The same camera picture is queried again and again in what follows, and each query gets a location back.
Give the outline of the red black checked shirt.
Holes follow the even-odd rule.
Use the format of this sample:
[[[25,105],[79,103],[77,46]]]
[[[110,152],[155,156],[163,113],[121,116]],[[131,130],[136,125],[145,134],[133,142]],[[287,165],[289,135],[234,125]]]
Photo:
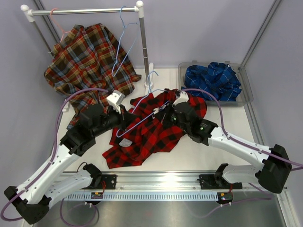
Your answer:
[[[177,90],[165,89],[154,96],[137,97],[130,100],[129,109],[139,118],[127,127],[125,132],[114,128],[110,145],[112,148],[103,153],[110,169],[140,166],[152,154],[171,152],[186,134],[178,126],[164,127],[161,123],[164,112],[152,116],[154,109],[171,104],[177,99]]]

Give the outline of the blue plaid shirt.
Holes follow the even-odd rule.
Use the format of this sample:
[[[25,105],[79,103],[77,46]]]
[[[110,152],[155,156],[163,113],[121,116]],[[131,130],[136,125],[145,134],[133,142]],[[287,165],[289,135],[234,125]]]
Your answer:
[[[183,89],[189,93],[212,101],[209,95],[223,102],[235,102],[241,93],[241,83],[229,64],[211,62],[207,67],[192,65],[186,69]]]

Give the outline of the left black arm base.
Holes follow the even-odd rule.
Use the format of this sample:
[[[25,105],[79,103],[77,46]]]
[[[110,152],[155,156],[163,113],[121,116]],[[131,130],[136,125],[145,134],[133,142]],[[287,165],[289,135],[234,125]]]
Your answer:
[[[116,188],[116,180],[117,175],[114,174],[98,175],[93,178],[89,186],[83,189],[114,190]]]

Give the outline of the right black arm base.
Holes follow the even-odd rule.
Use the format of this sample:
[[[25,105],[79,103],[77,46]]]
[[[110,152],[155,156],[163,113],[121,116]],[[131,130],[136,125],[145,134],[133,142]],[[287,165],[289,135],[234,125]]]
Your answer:
[[[197,181],[200,183],[200,188],[203,190],[229,190],[229,189],[242,189],[242,183],[228,183],[223,180],[217,181],[214,174],[201,174],[198,176]]]

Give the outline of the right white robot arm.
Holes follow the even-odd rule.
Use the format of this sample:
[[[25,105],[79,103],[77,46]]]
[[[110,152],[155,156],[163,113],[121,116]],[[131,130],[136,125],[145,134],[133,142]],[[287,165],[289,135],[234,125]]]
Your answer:
[[[258,183],[264,189],[280,194],[292,170],[286,149],[278,144],[273,147],[251,143],[228,134],[222,127],[199,117],[187,102],[169,104],[164,111],[163,123],[177,126],[196,143],[227,151],[247,165],[221,164],[214,174],[214,182],[224,188],[234,183]]]

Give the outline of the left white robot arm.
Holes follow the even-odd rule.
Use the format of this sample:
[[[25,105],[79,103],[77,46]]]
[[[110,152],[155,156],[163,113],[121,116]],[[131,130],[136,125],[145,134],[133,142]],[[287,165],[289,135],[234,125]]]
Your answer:
[[[86,164],[82,170],[55,184],[55,180],[93,147],[96,137],[118,127],[125,129],[137,118],[123,105],[117,111],[107,111],[100,105],[89,105],[80,113],[77,123],[69,129],[57,148],[41,167],[19,186],[9,186],[5,196],[28,224],[39,222],[57,202],[76,190],[96,189],[102,184],[102,172],[93,164]]]

